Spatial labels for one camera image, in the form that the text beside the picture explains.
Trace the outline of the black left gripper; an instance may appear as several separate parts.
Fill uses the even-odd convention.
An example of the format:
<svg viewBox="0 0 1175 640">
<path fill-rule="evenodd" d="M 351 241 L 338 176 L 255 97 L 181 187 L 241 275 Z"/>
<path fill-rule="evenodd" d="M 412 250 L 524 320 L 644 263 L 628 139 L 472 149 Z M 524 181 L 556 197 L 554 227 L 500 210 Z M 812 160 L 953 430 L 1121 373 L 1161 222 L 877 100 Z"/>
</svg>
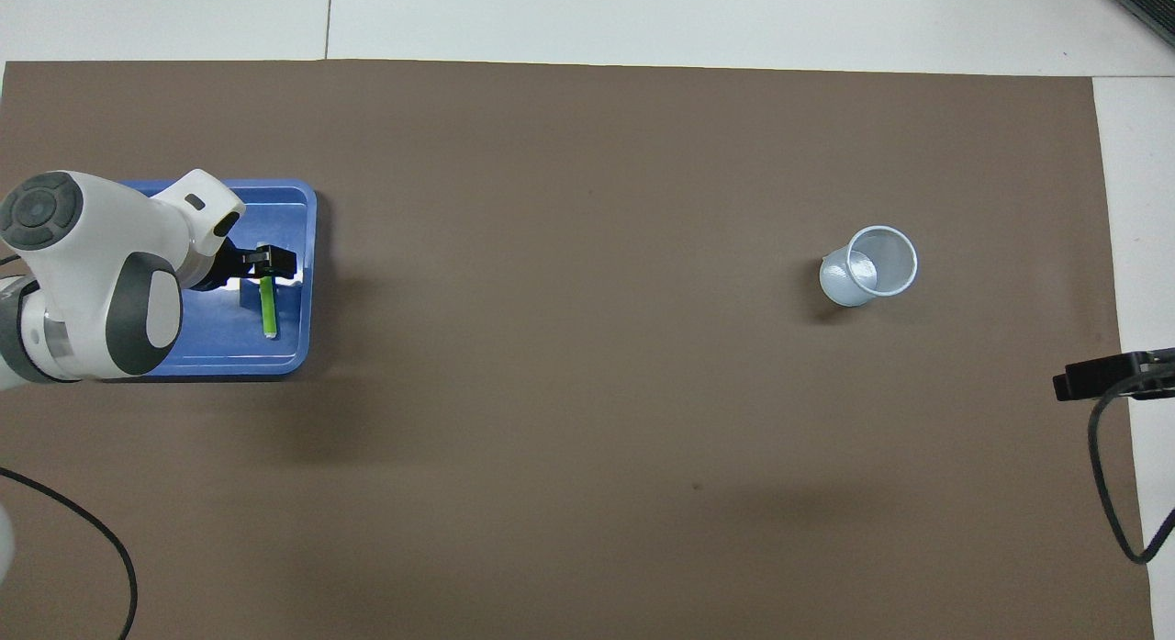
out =
<svg viewBox="0 0 1175 640">
<path fill-rule="evenodd" d="M 217 255 L 212 265 L 197 283 L 189 287 L 190 291 L 209 292 L 224 287 L 231 277 L 257 279 L 257 261 L 261 254 L 257 248 L 239 248 L 230 240 L 219 245 Z M 270 275 L 281 279 L 294 279 L 297 276 L 297 255 L 278 245 L 270 247 Z"/>
</svg>

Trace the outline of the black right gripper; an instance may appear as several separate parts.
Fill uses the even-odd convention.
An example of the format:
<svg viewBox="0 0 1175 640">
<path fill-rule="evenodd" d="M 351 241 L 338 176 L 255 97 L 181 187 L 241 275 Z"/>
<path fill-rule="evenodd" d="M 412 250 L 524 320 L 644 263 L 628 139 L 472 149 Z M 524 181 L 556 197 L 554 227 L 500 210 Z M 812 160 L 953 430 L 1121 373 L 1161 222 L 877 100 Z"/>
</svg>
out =
<svg viewBox="0 0 1175 640">
<path fill-rule="evenodd" d="M 1053 376 L 1054 396 L 1062 402 L 1097 399 L 1136 373 L 1143 377 L 1137 400 L 1171 399 L 1174 348 L 1116 353 L 1065 365 L 1061 373 Z"/>
</svg>

